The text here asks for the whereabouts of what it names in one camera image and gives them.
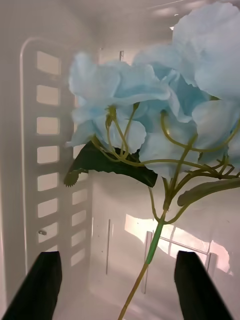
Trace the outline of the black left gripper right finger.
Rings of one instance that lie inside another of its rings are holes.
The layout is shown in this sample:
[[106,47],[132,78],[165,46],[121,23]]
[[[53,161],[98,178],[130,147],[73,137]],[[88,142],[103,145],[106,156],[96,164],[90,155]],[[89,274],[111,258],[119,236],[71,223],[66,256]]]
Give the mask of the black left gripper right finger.
[[185,320],[233,319],[196,253],[178,252],[174,281]]

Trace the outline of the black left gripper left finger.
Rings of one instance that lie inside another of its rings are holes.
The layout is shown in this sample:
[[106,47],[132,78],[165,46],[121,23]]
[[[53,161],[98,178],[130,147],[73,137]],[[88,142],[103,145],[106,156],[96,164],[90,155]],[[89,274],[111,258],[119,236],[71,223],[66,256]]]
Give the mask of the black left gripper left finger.
[[3,320],[51,320],[62,284],[58,251],[41,252],[3,315]]

